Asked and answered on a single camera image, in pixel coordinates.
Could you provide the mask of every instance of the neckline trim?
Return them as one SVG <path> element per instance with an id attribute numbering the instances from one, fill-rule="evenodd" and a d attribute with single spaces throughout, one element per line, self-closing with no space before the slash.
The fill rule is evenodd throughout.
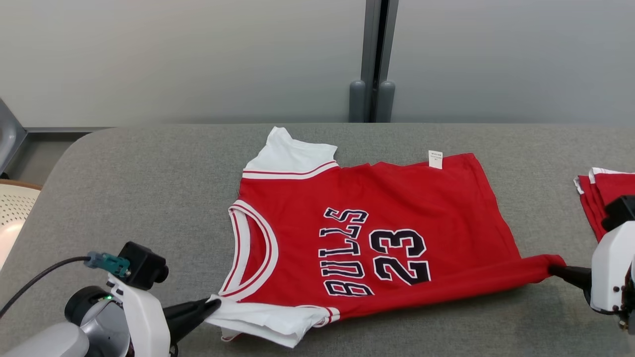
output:
<path id="1" fill-rule="evenodd" d="M 247 202 L 240 199 L 237 200 L 229 207 L 229 215 L 232 219 L 234 238 L 236 240 L 234 263 L 218 294 L 234 301 L 239 301 L 255 293 L 269 279 L 276 267 L 279 252 L 273 229 L 263 216 Z M 265 257 L 256 273 L 241 284 L 251 245 L 251 234 L 247 217 L 252 218 L 262 230 L 265 238 Z"/>

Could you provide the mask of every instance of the gray fabric surface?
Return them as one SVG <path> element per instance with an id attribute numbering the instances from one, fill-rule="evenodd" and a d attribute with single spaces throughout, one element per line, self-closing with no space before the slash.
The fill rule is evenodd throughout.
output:
<path id="1" fill-rule="evenodd" d="M 50 264 L 128 240 L 168 260 L 151 292 L 164 306 L 217 292 L 234 243 L 227 207 L 241 169 L 272 125 L 117 128 L 88 135 L 58 162 L 0 272 L 0 302 Z M 596 240 L 572 184 L 592 166 L 635 171 L 635 130 L 532 125 L 286 125 L 294 138 L 339 146 L 342 166 L 474 152 L 523 256 L 556 253 L 589 266 Z M 0 353 L 64 319 L 68 298 L 106 275 L 74 264 L 28 291 L 0 320 Z M 627 356 L 617 320 L 591 311 L 557 278 L 476 299 L 313 329 L 295 348 L 255 337 L 220 341 L 203 325 L 181 356 Z"/>

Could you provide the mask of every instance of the white chair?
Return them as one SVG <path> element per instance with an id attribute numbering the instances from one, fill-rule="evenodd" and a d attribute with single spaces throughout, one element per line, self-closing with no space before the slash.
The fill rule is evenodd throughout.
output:
<path id="1" fill-rule="evenodd" d="M 41 189 L 38 185 L 0 180 L 0 270 Z"/>

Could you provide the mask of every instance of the gray floor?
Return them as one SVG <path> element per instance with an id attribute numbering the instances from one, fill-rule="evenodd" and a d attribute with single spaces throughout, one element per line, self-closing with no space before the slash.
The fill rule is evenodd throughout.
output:
<path id="1" fill-rule="evenodd" d="M 83 135 L 85 133 L 28 134 L 4 172 L 12 180 L 44 185 L 66 149 Z"/>

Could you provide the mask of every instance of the cable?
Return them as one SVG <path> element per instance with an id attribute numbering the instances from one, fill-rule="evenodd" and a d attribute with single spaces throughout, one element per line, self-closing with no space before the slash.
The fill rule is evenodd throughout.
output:
<path id="1" fill-rule="evenodd" d="M 21 296 L 23 293 L 25 293 L 30 287 L 33 286 L 33 284 L 37 283 L 38 280 L 42 279 L 43 277 L 45 277 L 48 273 L 54 271 L 55 269 L 61 267 L 61 266 L 65 266 L 66 264 L 69 263 L 73 263 L 73 262 L 86 262 L 90 260 L 90 257 L 74 257 L 74 258 L 68 258 L 65 259 L 59 263 L 55 263 L 52 266 L 46 268 L 43 272 L 39 273 L 35 278 L 31 279 L 30 282 L 28 282 L 26 285 L 24 285 L 17 293 L 15 293 L 15 295 L 9 299 L 9 302 L 6 303 L 6 305 L 4 305 L 4 307 L 2 308 L 2 310 L 0 310 L 0 319 L 4 316 L 4 314 L 6 314 L 7 310 L 9 309 L 9 307 L 11 307 L 11 305 L 13 305 Z"/>

